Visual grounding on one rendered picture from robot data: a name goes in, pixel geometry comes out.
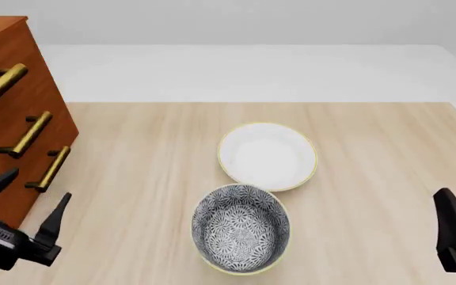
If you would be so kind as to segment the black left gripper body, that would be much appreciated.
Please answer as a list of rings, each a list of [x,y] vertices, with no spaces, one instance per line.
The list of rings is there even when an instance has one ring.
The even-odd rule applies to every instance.
[[[56,243],[54,246],[43,246],[34,241],[34,237],[0,221],[0,271],[11,270],[20,259],[49,267],[61,249]]]

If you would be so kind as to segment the blue-grey floral patterned bowl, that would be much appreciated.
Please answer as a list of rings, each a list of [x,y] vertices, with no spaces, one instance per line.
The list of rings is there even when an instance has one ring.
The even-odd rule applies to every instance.
[[[228,275],[250,276],[279,262],[291,239],[282,202],[251,184],[226,184],[206,194],[191,220],[201,258]]]

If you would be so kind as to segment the white plate with yellow rim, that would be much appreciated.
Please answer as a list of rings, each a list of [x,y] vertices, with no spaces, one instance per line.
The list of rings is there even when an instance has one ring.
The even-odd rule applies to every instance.
[[[318,152],[310,139],[292,127],[268,122],[229,130],[219,141],[217,159],[232,180],[268,192],[300,187],[318,166]]]

